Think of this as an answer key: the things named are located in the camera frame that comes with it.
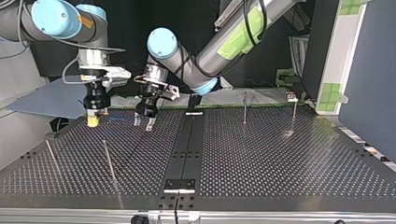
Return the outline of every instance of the thin metal pin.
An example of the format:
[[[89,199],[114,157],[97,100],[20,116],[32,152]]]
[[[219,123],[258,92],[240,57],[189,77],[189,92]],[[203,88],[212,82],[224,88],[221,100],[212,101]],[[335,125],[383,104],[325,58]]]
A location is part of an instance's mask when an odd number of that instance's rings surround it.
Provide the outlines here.
[[[47,148],[49,149],[50,156],[52,157],[53,160],[56,160],[55,154],[53,153],[52,147],[50,145],[50,141],[48,139],[46,140],[46,144],[47,144]]]
[[[244,111],[244,124],[246,124],[246,123],[247,123],[247,112],[248,112],[248,107],[245,105],[244,108],[245,108],[245,111]]]
[[[247,123],[247,115],[248,115],[248,93],[245,91],[245,95],[244,95],[244,124]]]
[[[111,158],[110,158],[110,153],[108,152],[107,142],[106,140],[102,140],[102,142],[103,142],[103,147],[105,148],[105,153],[107,156],[108,167],[110,167],[111,176],[113,177],[114,181],[117,181],[116,174],[114,173],[114,169],[113,169],[113,163],[111,162]]]
[[[297,103],[298,103],[298,102],[295,102],[295,103],[294,103],[293,119],[295,119],[295,118],[296,118],[296,112],[297,112]]]

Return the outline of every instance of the green label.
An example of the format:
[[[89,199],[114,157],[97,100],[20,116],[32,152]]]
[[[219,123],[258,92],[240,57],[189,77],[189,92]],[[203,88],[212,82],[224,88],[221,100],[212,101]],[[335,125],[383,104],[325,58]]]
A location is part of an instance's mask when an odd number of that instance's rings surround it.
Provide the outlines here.
[[[318,110],[333,112],[337,108],[340,98],[341,84],[324,83],[320,95]]]
[[[362,0],[342,0],[340,15],[358,15],[362,4]]]
[[[258,35],[262,32],[262,27],[264,26],[264,17],[257,7],[251,9],[247,17],[251,33],[253,34],[256,43],[258,43]],[[249,53],[252,48],[253,44],[250,42],[248,37],[245,20],[242,20],[231,36],[218,50],[218,54],[227,60],[232,60],[242,52]]]

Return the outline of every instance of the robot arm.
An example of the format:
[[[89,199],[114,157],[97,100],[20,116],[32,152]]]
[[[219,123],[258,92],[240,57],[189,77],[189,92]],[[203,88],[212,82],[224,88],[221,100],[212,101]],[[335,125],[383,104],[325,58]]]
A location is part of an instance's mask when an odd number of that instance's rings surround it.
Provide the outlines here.
[[[78,57],[73,62],[78,61],[83,82],[66,84],[86,86],[84,107],[88,114],[88,125],[96,127],[99,114],[110,106],[106,88],[113,79],[127,80],[131,77],[125,69],[109,65],[108,53],[120,50],[107,47],[105,11],[92,5],[74,7],[63,0],[37,0],[30,6],[19,6],[20,1],[15,0],[9,2],[14,3],[0,9],[0,37],[10,41],[56,39],[78,47]],[[20,24],[19,11],[22,12]]]
[[[221,70],[237,57],[249,53],[260,41],[259,36],[264,27],[277,21],[294,4],[303,1],[305,0],[252,0],[247,5],[245,2],[242,4],[242,1],[232,3],[229,6],[231,8],[225,12],[229,15],[225,18],[221,16],[221,27],[217,27],[220,28],[219,32],[196,58],[178,43],[177,37],[170,30],[158,28],[152,31],[148,37],[148,70],[139,80],[139,83],[144,84],[144,98],[136,107],[136,113],[155,118],[156,101],[162,97],[162,92],[169,92],[166,83],[158,85],[159,82],[166,81],[167,72],[164,68],[181,78],[199,95],[213,91]],[[157,76],[158,69],[163,70],[161,76]]]

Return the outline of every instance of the perforated metal table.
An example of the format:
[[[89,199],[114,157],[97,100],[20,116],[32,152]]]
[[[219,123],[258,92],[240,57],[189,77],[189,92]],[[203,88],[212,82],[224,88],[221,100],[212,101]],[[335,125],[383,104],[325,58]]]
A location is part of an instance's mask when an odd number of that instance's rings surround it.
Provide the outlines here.
[[[164,110],[151,133],[133,111],[97,129],[78,120],[49,141],[56,160],[43,144],[0,172],[0,207],[396,214],[396,174],[326,119],[266,107],[244,124],[243,113]],[[194,179],[195,193],[164,194],[167,179]]]

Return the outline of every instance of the black background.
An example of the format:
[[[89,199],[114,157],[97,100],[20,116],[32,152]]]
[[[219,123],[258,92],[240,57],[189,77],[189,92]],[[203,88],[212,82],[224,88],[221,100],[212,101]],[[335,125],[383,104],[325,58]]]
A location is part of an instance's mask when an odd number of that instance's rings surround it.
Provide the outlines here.
[[[126,52],[111,55],[112,64],[125,66],[133,76],[143,73],[148,57],[147,38],[157,27],[171,29],[178,40],[196,55],[214,36],[214,22],[219,16],[220,0],[70,0],[77,5],[95,4],[107,13],[109,46],[126,49]],[[312,18],[315,0],[301,3],[308,17]],[[255,83],[275,85],[276,70],[291,68],[289,37],[299,35],[285,19],[279,19],[266,32],[262,43],[252,50],[226,76],[235,87],[253,87]],[[35,60],[43,77],[58,77],[64,66],[77,51],[60,43],[34,43]],[[56,57],[56,63],[48,64]],[[77,67],[69,71],[76,75]],[[170,83],[178,84],[173,75]],[[135,87],[117,88],[119,95],[135,95]]]

